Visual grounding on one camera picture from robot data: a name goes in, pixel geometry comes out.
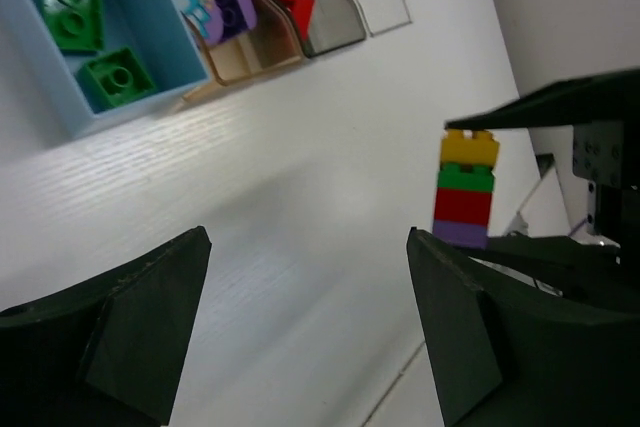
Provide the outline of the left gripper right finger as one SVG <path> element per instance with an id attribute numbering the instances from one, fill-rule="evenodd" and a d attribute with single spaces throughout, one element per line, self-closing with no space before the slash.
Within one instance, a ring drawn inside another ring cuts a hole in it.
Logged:
<path id="1" fill-rule="evenodd" d="M 594 297 L 566 297 L 418 228 L 406 249 L 446 425 L 638 424 L 637 248 L 615 248 L 623 286 Z"/>

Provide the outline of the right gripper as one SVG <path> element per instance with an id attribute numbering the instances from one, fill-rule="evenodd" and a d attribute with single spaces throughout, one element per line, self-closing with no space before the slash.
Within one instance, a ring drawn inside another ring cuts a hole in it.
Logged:
<path id="1" fill-rule="evenodd" d="M 638 118 L 639 69 L 632 68 L 556 81 L 494 110 L 448 120 L 445 127 L 577 125 L 572 168 L 588 183 L 588 230 L 624 245 L 639 238 L 639 123 L 622 120 Z M 614 247 L 569 237 L 491 237 L 483 248 L 458 250 L 541 281 L 566 297 L 594 297 L 623 286 Z"/>

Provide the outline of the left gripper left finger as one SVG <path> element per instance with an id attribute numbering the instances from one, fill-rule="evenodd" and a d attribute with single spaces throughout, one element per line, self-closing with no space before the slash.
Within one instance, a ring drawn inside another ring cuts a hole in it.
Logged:
<path id="1" fill-rule="evenodd" d="M 168 425 L 210 253 L 198 226 L 2 311 L 2 425 Z"/>

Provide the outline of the striped lego block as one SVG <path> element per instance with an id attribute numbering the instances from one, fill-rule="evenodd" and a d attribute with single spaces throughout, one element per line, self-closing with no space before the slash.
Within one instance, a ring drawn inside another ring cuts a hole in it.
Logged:
<path id="1" fill-rule="evenodd" d="M 486 130 L 448 129 L 442 138 L 432 234 L 456 247 L 484 249 L 500 144 Z"/>

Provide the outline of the plain green lego brick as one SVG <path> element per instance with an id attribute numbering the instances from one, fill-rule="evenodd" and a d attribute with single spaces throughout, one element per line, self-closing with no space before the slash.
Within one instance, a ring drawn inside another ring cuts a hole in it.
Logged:
<path id="1" fill-rule="evenodd" d="M 76 80 L 95 113 L 113 110 L 157 91 L 150 73 L 129 47 L 86 61 Z"/>

